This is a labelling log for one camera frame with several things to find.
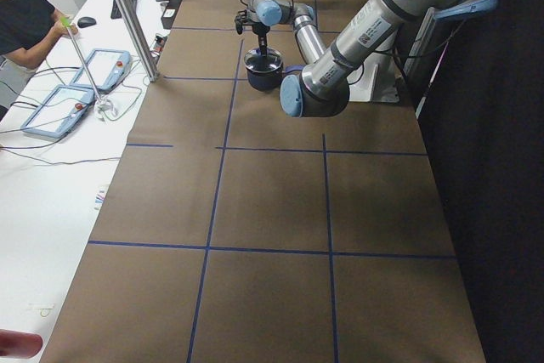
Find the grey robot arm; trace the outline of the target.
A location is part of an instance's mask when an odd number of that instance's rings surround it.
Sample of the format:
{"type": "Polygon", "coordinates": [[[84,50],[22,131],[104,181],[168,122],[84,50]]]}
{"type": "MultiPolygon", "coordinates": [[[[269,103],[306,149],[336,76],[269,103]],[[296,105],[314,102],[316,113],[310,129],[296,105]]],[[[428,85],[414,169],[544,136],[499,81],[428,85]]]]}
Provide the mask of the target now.
{"type": "Polygon", "coordinates": [[[430,8],[437,9],[443,19],[459,20],[481,15],[498,4],[498,0],[368,0],[326,47],[310,6],[280,0],[244,2],[245,9],[235,18],[237,31],[243,26],[292,26],[306,65],[300,74],[282,80],[280,103],[283,111],[294,117],[335,116],[342,112],[349,102],[349,75],[401,24],[416,20],[430,8]]]}

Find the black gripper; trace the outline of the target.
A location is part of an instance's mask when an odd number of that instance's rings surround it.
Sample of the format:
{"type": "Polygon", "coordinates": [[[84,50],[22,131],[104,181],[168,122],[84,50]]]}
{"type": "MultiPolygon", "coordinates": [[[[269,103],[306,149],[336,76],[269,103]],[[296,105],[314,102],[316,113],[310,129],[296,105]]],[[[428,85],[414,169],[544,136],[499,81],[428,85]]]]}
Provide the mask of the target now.
{"type": "Polygon", "coordinates": [[[269,28],[263,23],[257,22],[252,25],[252,32],[258,36],[258,47],[261,55],[268,55],[267,33],[269,28]]]}

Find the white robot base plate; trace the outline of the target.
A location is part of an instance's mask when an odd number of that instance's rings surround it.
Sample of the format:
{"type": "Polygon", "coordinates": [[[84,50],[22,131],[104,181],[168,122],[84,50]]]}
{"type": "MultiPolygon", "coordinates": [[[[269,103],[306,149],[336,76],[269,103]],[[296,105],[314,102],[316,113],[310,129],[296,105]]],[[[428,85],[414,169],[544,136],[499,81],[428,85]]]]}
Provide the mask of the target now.
{"type": "MultiPolygon", "coordinates": [[[[395,31],[374,53],[366,58],[364,64],[348,76],[350,90],[350,102],[376,102],[376,103],[397,103],[400,101],[397,82],[397,75],[400,74],[394,63],[391,54],[395,51],[399,31],[395,31]]],[[[417,34],[411,49],[408,52],[397,51],[402,54],[401,67],[408,78],[416,73],[418,55],[423,54],[427,47],[429,36],[417,34]]]]}

